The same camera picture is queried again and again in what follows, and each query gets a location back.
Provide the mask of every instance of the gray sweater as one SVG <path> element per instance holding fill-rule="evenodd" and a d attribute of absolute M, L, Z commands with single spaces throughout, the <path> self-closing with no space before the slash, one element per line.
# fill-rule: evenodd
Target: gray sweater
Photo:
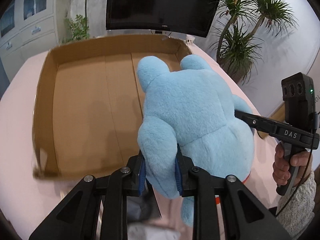
<path fill-rule="evenodd" d="M 290 194 L 281 197 L 277 212 L 284 206 L 289 197 L 294 192 L 292 188 Z M 277 217 L 278 221 L 288 231 L 293 240 L 299 238 L 308 227 L 314 217 L 313 208 L 315 206 L 316 182 L 315 174 L 311 171 L 309 178 L 301 184 L 287 207 Z"/>

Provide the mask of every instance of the human hand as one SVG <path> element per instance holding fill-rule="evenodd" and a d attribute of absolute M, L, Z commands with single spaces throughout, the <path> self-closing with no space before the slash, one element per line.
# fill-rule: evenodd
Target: human hand
<path fill-rule="evenodd" d="M 305 152 L 300 152 L 295 154 L 291 160 L 290 163 L 292 166 L 300 166 L 297 177 L 294 181 L 293 186 L 296 187 L 299 182 L 302 180 L 302 183 L 307 180 L 307 178 L 310 175 L 311 172 L 311 164 L 312 164 L 312 156 L 309 162 L 309 166 L 307 166 L 308 159 L 309 159 L 310 153 L 305 151 Z M 278 185 L 286 185 L 288 182 L 288 179 L 290 178 L 290 172 L 289 172 L 289 163 L 283 158 L 284 156 L 284 149 L 279 143 L 276 146 L 276 154 L 275 154 L 275 162 L 273 163 L 273 179 Z M 302 178 L 303 173 L 307 169 L 305 176 Z"/>

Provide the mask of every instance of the stuffed animal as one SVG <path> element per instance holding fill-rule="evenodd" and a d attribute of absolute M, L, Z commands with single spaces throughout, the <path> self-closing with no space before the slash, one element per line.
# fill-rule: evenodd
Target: stuffed animal
<path fill-rule="evenodd" d="M 175 181 L 177 143 L 183 155 L 211 175 L 233 174 L 243 181 L 251 170 L 254 144 L 250 127 L 235 109 L 252 113 L 227 83 L 197 55 L 181 61 L 181 71 L 150 56 L 140 60 L 138 78 L 146 97 L 138 144 L 148 181 L 163 196 L 179 196 Z M 193 197 L 184 198 L 181 218 L 193 224 Z"/>

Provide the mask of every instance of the television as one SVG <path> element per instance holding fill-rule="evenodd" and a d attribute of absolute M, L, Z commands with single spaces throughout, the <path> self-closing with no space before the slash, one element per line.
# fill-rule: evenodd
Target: television
<path fill-rule="evenodd" d="M 106 29 L 147 29 L 207 37 L 220 0 L 107 0 Z"/>

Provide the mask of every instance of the white cabinet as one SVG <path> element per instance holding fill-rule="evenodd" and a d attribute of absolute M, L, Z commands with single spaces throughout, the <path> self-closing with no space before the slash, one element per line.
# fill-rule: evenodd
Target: white cabinet
<path fill-rule="evenodd" d="M 0 57 L 11 82 L 29 58 L 69 37 L 70 0 L 13 0 L 0 19 Z"/>

